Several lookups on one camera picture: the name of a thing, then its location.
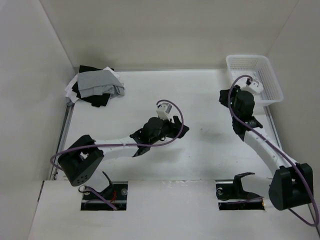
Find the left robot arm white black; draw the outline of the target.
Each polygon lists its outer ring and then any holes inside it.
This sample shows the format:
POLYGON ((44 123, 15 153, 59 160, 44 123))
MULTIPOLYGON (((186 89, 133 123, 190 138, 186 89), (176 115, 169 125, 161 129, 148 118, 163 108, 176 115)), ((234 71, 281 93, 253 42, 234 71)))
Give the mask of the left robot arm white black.
POLYGON ((105 200, 112 195, 112 186, 107 174, 98 169, 102 161, 140 157, 151 146, 166 139, 181 139, 189 130, 176 115, 173 120, 152 117, 143 128, 125 138, 94 140, 83 135, 58 158, 58 163, 73 187, 91 188, 105 200))

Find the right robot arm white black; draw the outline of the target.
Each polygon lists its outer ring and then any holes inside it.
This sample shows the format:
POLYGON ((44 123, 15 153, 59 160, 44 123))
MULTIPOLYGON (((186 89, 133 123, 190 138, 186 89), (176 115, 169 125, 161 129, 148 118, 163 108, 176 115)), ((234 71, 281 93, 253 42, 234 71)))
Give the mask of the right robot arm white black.
POLYGON ((270 180, 239 180, 232 185, 233 194, 243 198, 251 190, 254 194, 270 199, 272 205, 280 211, 310 204, 314 193, 311 166, 298 163, 275 145, 253 115, 253 94, 236 85, 220 90, 219 102, 232 110, 235 134, 257 153, 272 175, 270 180))

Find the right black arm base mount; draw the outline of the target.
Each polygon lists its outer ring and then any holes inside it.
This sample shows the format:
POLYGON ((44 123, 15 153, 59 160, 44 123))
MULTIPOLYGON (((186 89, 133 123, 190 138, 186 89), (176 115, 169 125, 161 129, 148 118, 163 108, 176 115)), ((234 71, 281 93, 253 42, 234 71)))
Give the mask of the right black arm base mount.
POLYGON ((243 179, 254 176, 254 172, 237 174, 233 179, 217 180, 216 197, 220 211, 265 210, 263 196, 244 189, 243 179))

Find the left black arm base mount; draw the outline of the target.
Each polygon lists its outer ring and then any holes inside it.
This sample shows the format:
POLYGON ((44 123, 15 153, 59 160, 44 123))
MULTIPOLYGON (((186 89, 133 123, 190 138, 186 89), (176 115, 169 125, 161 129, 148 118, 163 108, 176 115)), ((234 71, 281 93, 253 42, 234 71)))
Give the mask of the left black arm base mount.
MULTIPOLYGON (((129 183, 125 182, 113 182, 112 187, 107 187, 99 194, 104 199, 116 207, 117 211, 127 210, 127 198, 128 198, 129 183)), ((82 194, 81 211, 114 211, 107 203, 102 201, 91 191, 87 190, 85 186, 80 186, 78 192, 82 194)))

